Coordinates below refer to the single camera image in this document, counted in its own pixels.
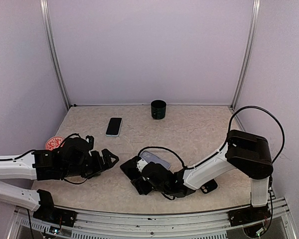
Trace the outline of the lavender phone case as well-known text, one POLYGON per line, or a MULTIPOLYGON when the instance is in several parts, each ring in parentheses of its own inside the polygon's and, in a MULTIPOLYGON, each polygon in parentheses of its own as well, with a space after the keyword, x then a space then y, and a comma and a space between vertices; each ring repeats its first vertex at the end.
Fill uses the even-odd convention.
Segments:
POLYGON ((170 168, 170 163, 159 158, 157 155, 149 152, 149 151, 143 151, 141 154, 140 154, 140 158, 145 161, 146 163, 150 163, 150 162, 153 162, 153 163, 158 163, 158 164, 161 164, 164 168, 166 169, 169 169, 170 168))

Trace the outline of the black phone dark edge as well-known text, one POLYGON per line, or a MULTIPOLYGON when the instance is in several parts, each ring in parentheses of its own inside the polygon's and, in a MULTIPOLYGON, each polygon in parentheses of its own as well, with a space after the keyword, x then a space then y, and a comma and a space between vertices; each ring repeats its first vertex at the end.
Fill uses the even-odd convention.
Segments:
POLYGON ((142 179, 142 175, 137 168, 137 162, 141 160, 140 157, 135 156, 132 159, 120 165, 120 169, 129 178, 130 181, 142 179))

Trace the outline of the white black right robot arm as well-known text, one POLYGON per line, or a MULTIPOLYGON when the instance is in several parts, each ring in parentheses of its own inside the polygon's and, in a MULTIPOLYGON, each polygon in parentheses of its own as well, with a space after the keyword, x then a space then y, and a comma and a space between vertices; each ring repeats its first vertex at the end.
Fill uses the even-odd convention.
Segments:
POLYGON ((190 166, 183 165, 176 173, 159 163, 146 162, 139 154, 131 163, 142 180, 169 200, 186 197, 216 177, 240 170, 251 180, 251 205, 245 209, 245 217, 255 221, 268 203, 276 159, 271 157, 269 143, 264 137, 229 128, 224 143, 211 155, 190 166))

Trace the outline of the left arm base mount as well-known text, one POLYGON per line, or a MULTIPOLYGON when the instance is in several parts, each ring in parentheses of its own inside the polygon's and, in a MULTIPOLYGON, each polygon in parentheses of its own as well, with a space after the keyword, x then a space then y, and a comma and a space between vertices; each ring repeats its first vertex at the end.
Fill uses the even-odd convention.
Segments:
POLYGON ((40 206, 38 210, 33 213, 33 217, 44 222, 72 228, 74 226, 77 213, 72 210, 40 206))

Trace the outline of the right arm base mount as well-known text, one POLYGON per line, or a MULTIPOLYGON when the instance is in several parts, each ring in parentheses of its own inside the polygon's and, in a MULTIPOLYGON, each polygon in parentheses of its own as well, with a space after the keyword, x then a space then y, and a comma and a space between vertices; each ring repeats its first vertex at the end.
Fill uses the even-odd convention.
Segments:
POLYGON ((254 223, 271 217, 268 207, 246 207, 230 210, 228 213, 231 227, 254 223))

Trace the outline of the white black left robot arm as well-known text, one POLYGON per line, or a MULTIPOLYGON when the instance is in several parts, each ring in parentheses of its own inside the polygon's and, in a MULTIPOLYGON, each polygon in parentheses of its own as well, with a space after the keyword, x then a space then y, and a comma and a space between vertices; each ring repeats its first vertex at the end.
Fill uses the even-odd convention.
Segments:
POLYGON ((94 150, 94 138, 73 133, 53 150, 32 149, 21 155, 0 156, 0 201, 40 211, 53 222, 60 216, 51 194, 44 190, 28 190, 5 182, 6 179, 36 181, 61 180, 79 176, 87 181, 113 168, 119 158, 109 150, 94 150))

